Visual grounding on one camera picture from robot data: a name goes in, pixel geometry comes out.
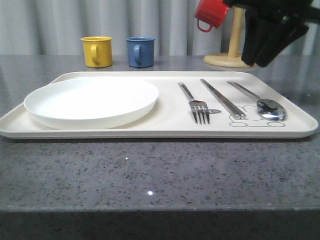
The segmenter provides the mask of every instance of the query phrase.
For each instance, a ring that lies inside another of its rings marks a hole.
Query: cutlery
[[[183,82],[178,82],[187,98],[189,99],[189,106],[191,108],[195,123],[198,125],[210,125],[209,109],[205,101],[199,101],[194,98],[187,86]]]
[[[278,102],[261,98],[260,96],[254,94],[252,91],[246,89],[244,86],[240,85],[235,81],[227,81],[228,84],[231,84],[236,89],[246,94],[247,96],[256,100],[256,106],[258,108],[258,113],[267,120],[271,121],[284,121],[287,117],[286,109]]]
[[[207,87],[210,93],[219,101],[219,103],[233,116],[235,120],[246,119],[246,114],[236,107],[229,99],[223,96],[217,89],[210,85],[203,78],[200,81]]]

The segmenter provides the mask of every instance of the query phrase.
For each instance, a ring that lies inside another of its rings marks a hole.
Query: wooden base
[[[239,53],[237,57],[229,57],[227,52],[212,53],[206,55],[203,61],[207,64],[230,67],[230,68],[248,68],[249,65],[245,64],[241,60],[241,54]]]

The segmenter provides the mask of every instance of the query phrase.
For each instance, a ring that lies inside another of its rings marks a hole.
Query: gray countertop
[[[242,71],[320,120],[320,57],[224,68],[157,56],[149,68],[88,68],[82,56],[0,56],[0,116],[78,71]],[[56,139],[0,136],[0,212],[319,210],[319,130],[302,139]]]

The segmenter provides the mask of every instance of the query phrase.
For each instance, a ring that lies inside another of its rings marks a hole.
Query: gray curtain
[[[233,10],[222,26],[198,30],[199,0],[0,0],[1,55],[82,55],[81,37],[112,37],[112,54],[127,54],[126,37],[156,38],[156,55],[227,52]],[[320,0],[313,5],[320,7]],[[319,55],[318,25],[282,55]],[[244,42],[244,29],[240,46]]]

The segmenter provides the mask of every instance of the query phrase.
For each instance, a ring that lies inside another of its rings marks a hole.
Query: blue mug
[[[147,68],[154,65],[155,38],[132,36],[126,39],[129,66]]]

